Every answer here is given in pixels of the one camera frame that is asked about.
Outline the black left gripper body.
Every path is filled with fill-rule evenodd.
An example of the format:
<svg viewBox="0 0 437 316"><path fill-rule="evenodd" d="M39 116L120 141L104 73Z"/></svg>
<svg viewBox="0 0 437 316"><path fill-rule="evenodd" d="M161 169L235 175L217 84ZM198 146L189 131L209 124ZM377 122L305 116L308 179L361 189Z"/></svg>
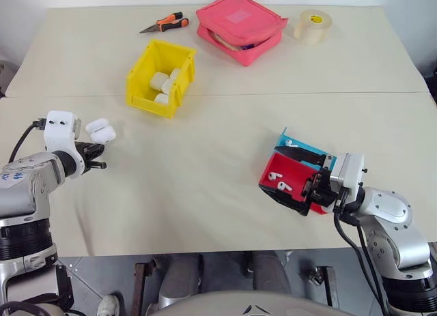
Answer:
<svg viewBox="0 0 437 316"><path fill-rule="evenodd" d="M75 175L83 175L90 170L90 143L77 141L75 146L75 161L76 171Z"/></svg>

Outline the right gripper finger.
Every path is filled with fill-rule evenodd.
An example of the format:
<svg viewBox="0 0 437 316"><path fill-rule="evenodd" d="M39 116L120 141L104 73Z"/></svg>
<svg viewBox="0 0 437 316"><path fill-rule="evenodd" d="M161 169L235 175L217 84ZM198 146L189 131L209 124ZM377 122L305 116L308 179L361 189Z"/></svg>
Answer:
<svg viewBox="0 0 437 316"><path fill-rule="evenodd" d="M311 202L309 200L309 187L311 178L288 179L279 178L265 180L258 184L259 188L276 203L298 212L302 216L309 213Z"/></svg>
<svg viewBox="0 0 437 316"><path fill-rule="evenodd" d="M301 147L276 146L274 150L292 160L314 165L323 165L326 159L325 154L317 154Z"/></svg>

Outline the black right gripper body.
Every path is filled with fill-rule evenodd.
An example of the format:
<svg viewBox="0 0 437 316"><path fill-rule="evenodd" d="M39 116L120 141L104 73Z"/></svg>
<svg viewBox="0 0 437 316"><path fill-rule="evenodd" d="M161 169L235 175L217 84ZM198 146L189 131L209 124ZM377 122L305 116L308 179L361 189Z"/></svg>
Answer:
<svg viewBox="0 0 437 316"><path fill-rule="evenodd" d="M312 204L329 207L339 196L337 192L331 189L330 175L331 171L321 168L311 178L307 178L302 190L302 197L308 209L311 208Z"/></svg>

